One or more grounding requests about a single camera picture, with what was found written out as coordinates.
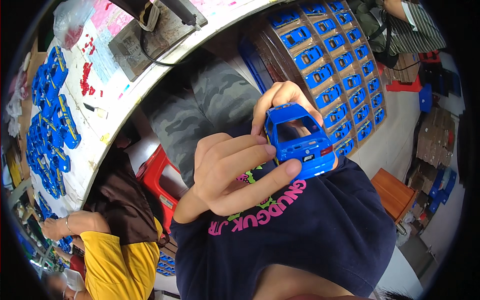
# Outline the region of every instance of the black cable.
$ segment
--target black cable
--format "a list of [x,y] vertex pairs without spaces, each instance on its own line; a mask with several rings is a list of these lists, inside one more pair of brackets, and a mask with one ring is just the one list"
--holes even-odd
[[166,63],[166,62],[157,61],[157,60],[151,58],[150,55],[148,55],[147,52],[144,49],[144,40],[145,40],[144,31],[145,30],[143,28],[140,30],[140,50],[151,62],[156,63],[156,64],[161,65],[161,66],[164,66],[164,67],[176,67],[176,66],[179,66],[179,65],[183,65],[187,62],[190,62],[190,60],[184,60],[184,61],[181,61],[181,62],[178,62],[178,63]]
[[416,63],[414,63],[414,64],[412,64],[412,65],[409,65],[408,67],[405,67],[405,68],[403,68],[403,69],[393,69],[393,68],[392,68],[392,70],[395,70],[395,71],[403,71],[403,70],[406,70],[406,69],[408,69],[408,68],[410,68],[410,67],[413,67],[413,66],[416,65],[416,64],[419,64],[420,62],[421,62],[421,61],[419,60],[419,61],[417,61]]

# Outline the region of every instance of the finger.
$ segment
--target finger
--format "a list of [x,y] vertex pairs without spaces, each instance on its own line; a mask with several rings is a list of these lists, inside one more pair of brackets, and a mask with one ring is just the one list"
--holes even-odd
[[245,211],[288,185],[300,171],[301,162],[297,159],[290,159],[257,182],[220,197],[210,208],[220,216],[229,216]]
[[215,199],[238,176],[273,159],[275,153],[272,145],[255,145],[222,158],[211,164],[212,168],[208,171],[211,180],[207,180],[203,188],[208,196]]
[[275,82],[273,86],[258,99],[257,104],[253,107],[252,132],[253,135],[259,135],[264,128],[265,112],[272,107],[272,100],[275,93],[284,83]]
[[197,143],[197,148],[195,150],[194,165],[195,170],[200,166],[205,154],[212,148],[214,145],[230,140],[232,137],[224,132],[215,133],[209,136],[204,137],[199,140]]
[[315,107],[308,101],[305,94],[300,90],[300,87],[293,82],[285,82],[281,88],[277,90],[273,99],[273,107],[288,103],[288,102],[297,102],[300,104],[307,112],[319,123],[320,126],[323,125],[324,120],[320,112],[318,112]]
[[213,145],[205,154],[202,163],[212,166],[217,161],[255,145],[264,145],[267,140],[257,135],[242,135]]

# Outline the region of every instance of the clear plastic blister tray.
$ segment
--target clear plastic blister tray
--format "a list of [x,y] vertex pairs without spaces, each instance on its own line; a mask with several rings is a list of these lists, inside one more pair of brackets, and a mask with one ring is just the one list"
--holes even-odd
[[[336,137],[332,143],[335,149],[352,139],[354,146],[347,156],[352,155],[385,122],[387,111],[375,59],[347,2],[296,1],[263,15],[265,18],[249,30],[249,37],[270,75],[274,81],[290,80],[300,86],[324,117],[327,135],[350,122],[350,131],[340,131],[340,140]],[[378,79],[378,88],[370,93],[373,78]],[[372,98],[379,93],[382,101],[373,107]],[[364,106],[368,114],[355,123],[355,114]],[[340,119],[330,118],[334,109],[338,109]],[[381,121],[375,124],[375,113],[380,109]],[[368,121],[370,133],[359,141],[359,129]]]

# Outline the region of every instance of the white table surface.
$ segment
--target white table surface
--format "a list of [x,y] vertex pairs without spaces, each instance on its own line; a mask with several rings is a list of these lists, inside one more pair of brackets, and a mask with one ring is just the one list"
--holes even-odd
[[[205,15],[208,24],[174,45],[159,60],[166,63],[178,62],[219,31],[280,2],[288,2],[288,0],[237,0],[237,3],[231,8],[209,7],[210,14]],[[94,39],[93,45],[96,46],[96,50],[90,56],[88,52],[91,47],[86,48],[85,53],[82,48],[85,43],[91,41],[91,38]],[[60,217],[82,208],[98,167],[108,152],[111,142],[114,141],[123,124],[142,99],[170,70],[168,67],[152,64],[139,78],[130,82],[113,59],[108,48],[108,42],[111,39],[111,35],[105,36],[105,30],[101,33],[98,32],[92,21],[88,20],[77,44],[71,50],[62,50],[69,73],[60,89],[60,94],[65,94],[77,131],[82,136],[76,149],[63,147],[64,152],[70,156],[71,160],[71,171],[63,174],[66,196],[54,199],[43,188],[40,177],[32,171],[30,172],[36,200],[38,201],[37,192],[41,192],[52,211]],[[58,45],[58,40],[54,38],[48,48],[48,53],[56,45]],[[93,63],[87,80],[89,85],[96,90],[91,96],[88,93],[86,96],[82,96],[80,87],[80,79],[86,62]],[[84,103],[106,110],[108,118],[98,117],[96,113],[87,110]],[[32,116],[37,113],[38,108],[33,107]]]

